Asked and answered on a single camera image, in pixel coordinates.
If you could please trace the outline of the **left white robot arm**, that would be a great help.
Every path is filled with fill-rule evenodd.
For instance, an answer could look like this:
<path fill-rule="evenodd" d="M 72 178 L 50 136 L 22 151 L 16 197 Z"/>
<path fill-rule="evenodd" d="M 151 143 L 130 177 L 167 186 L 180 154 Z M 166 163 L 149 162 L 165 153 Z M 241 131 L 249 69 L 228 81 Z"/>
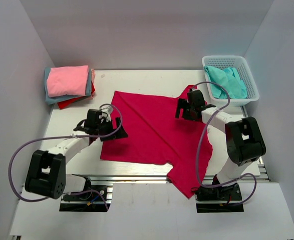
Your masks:
<path fill-rule="evenodd" d="M 117 108 L 103 104 L 90 109 L 86 119 L 80 121 L 70 136 L 48 150 L 33 153 L 25 181 L 25 190 L 44 197 L 58 199 L 63 194 L 77 195 L 86 200 L 92 195 L 89 179 L 80 174 L 67 174 L 66 165 L 95 140 L 110 141 L 128 137 L 121 115 L 111 119 Z"/>

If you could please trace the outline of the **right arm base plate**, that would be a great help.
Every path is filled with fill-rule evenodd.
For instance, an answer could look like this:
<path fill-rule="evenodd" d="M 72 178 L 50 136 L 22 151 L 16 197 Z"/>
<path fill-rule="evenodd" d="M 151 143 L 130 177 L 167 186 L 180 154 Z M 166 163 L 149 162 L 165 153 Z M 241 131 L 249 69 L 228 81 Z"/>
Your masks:
<path fill-rule="evenodd" d="M 242 195 L 239 184 L 217 188 L 193 187 L 195 194 L 196 211 L 204 213 L 240 213 L 244 212 Z"/>

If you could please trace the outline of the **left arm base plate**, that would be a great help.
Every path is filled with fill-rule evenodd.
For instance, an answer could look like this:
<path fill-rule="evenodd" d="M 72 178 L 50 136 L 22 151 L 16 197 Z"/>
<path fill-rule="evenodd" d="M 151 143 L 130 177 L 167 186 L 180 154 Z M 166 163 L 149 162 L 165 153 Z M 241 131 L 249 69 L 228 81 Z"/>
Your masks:
<path fill-rule="evenodd" d="M 112 184 L 82 175 L 85 179 L 82 194 L 65 194 L 60 202 L 60 212 L 106 213 L 112 201 Z"/>

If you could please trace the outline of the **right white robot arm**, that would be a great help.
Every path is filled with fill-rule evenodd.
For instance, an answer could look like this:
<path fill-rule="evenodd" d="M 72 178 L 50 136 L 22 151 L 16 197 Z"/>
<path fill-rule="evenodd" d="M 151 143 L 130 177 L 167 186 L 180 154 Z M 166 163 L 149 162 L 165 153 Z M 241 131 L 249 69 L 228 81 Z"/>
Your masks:
<path fill-rule="evenodd" d="M 223 111 L 227 105 L 220 108 L 206 104 L 200 90 L 190 89 L 187 98 L 179 98 L 175 118 L 201 121 L 205 127 L 201 133 L 196 151 L 196 178 L 203 188 L 213 189 L 213 195 L 222 200 L 231 193 L 230 186 L 250 173 L 245 169 L 266 153 L 266 146 L 258 123 L 253 117 L 236 120 L 232 115 Z M 228 158 L 222 169 L 214 176 L 211 185 L 202 184 L 199 176 L 200 149 L 208 126 L 220 130 L 225 134 Z"/>

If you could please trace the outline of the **crimson red t shirt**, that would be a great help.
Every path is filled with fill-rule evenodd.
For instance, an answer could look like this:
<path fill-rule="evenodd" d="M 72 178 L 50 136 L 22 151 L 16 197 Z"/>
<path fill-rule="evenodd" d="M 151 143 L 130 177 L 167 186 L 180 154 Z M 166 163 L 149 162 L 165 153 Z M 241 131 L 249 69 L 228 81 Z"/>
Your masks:
<path fill-rule="evenodd" d="M 201 136 L 205 125 L 175 118 L 178 99 L 115 91 L 112 105 L 123 117 L 127 138 L 103 142 L 100 159 L 172 165 L 167 178 L 187 198 L 204 179 L 213 147 Z"/>

